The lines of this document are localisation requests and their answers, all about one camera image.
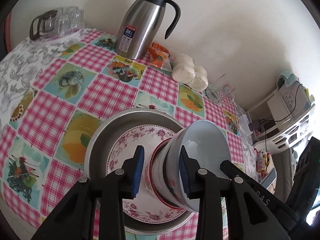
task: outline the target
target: tablecloth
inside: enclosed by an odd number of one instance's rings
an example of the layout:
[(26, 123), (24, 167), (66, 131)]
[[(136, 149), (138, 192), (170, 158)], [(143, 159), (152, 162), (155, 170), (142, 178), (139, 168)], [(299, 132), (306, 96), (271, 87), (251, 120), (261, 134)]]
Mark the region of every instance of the tablecloth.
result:
[[(238, 125), (241, 107), (217, 105), (175, 82), (170, 72), (149, 66), (148, 53), (135, 61), (118, 56), (115, 39), (91, 28), (50, 46), (26, 39), (0, 63), (0, 195), (35, 228), (82, 176), (86, 146), (101, 122), (129, 108), (156, 109), (185, 127), (200, 119), (214, 122), (232, 162), (256, 179), (252, 139)], [(196, 223), (194, 215), (157, 238), (194, 238)]]

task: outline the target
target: red rim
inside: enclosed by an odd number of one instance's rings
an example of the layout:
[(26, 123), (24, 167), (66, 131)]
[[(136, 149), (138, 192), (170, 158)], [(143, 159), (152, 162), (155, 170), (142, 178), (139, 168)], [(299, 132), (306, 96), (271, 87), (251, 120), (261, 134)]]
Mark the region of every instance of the red rim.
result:
[(153, 192), (156, 194), (157, 198), (163, 203), (165, 204), (167, 207), (170, 207), (172, 209), (176, 209), (176, 210), (184, 210), (183, 208), (177, 208), (177, 207), (173, 207), (171, 205), (169, 205), (167, 202), (165, 202), (161, 197), (160, 195), (158, 194), (157, 190), (156, 190), (156, 187), (154, 186), (153, 184), (153, 179), (152, 179), (152, 171), (151, 171), (151, 168), (152, 168), (152, 163), (153, 163), (153, 158), (155, 157), (156, 155), (156, 152), (158, 151), (158, 149), (162, 146), (162, 144), (168, 140), (170, 140), (171, 138), (168, 138), (164, 141), (162, 141), (157, 147), (156, 149), (153, 151), (152, 153), (152, 156), (151, 156), (151, 159), (150, 159), (150, 166), (149, 166), (149, 177), (150, 177), (150, 183), (151, 183), (151, 187), (153, 189)]

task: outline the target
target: floral plate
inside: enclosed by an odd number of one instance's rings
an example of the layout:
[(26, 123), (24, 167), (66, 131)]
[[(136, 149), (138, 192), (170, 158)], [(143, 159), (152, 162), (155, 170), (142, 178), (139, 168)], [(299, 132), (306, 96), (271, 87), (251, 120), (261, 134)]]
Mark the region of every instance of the floral plate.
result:
[[(138, 145), (145, 151), (145, 163), (150, 159), (154, 149), (163, 140), (171, 138), (175, 133), (158, 125), (140, 125), (125, 132), (113, 145), (107, 161), (106, 173), (122, 167), (123, 162), (132, 158)], [(140, 182), (140, 188), (135, 199), (123, 200), (123, 211), (130, 217), (145, 223), (165, 223), (180, 216), (184, 210), (175, 210), (152, 196)]]

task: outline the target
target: white ceramic bowl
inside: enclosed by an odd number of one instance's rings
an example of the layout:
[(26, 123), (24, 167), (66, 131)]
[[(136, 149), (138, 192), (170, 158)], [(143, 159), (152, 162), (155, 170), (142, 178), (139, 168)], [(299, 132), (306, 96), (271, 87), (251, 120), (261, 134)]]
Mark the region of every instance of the white ceramic bowl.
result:
[(171, 191), (168, 189), (165, 181), (164, 181), (164, 175), (163, 175), (163, 165), (165, 157), (167, 156), (167, 153), (174, 141), (174, 138), (176, 138), (180, 133), (182, 133), (183, 130), (180, 130), (178, 133), (174, 135), (164, 146), (164, 148), (161, 150), (161, 152), (156, 155), (156, 157), (152, 161), (152, 169), (151, 169), (151, 181), (154, 185), (156, 192), (160, 194), (160, 197), (163, 197), (164, 200), (167, 200), (174, 204), (176, 207), (180, 207), (183, 209), (190, 209), (188, 206), (186, 206), (184, 203), (177, 200), (174, 195), (171, 193)]
[(224, 179), (229, 178), (220, 170), (220, 164), (224, 160), (231, 161), (229, 146), (220, 128), (208, 120), (196, 121), (178, 136), (176, 135), (170, 140), (173, 142), (166, 160), (166, 177), (171, 193), (188, 207), (187, 210), (198, 212), (199, 199), (188, 199), (181, 182), (179, 172), (181, 146), (184, 145), (190, 158), (198, 160), (201, 168)]
[(161, 143), (159, 143), (159, 145), (155, 148), (155, 150), (153, 151), (153, 153), (150, 155), (150, 158), (148, 160), (145, 160), (146, 166), (143, 168), (143, 172), (142, 172), (142, 178), (141, 181), (145, 187), (145, 189), (155, 198), (155, 199), (159, 199), (155, 193), (155, 191), (153, 190), (153, 187), (151, 185), (151, 176), (150, 176), (150, 165), (153, 162), (154, 159), (154, 155), (156, 152), (159, 151), (159, 149), (163, 148), (164, 145), (166, 145), (171, 138), (167, 138), (166, 140), (162, 141)]

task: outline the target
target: bolt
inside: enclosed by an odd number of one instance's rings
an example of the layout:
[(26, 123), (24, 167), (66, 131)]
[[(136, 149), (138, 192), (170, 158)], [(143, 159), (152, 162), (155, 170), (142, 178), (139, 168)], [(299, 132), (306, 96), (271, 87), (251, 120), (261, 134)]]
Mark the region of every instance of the bolt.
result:
[(207, 172), (206, 169), (199, 169), (198, 173), (201, 174), (201, 175), (206, 175), (208, 172)]
[(115, 174), (116, 174), (116, 175), (122, 175), (122, 174), (124, 174), (124, 170), (123, 170), (123, 169), (117, 169), (117, 170), (115, 171)]
[(78, 181), (79, 181), (80, 183), (86, 183), (87, 180), (88, 180), (88, 178), (87, 178), (86, 176), (82, 176), (82, 177), (80, 177), (80, 178), (78, 179)]
[(243, 179), (241, 177), (235, 177), (235, 182), (241, 184), (243, 182)]

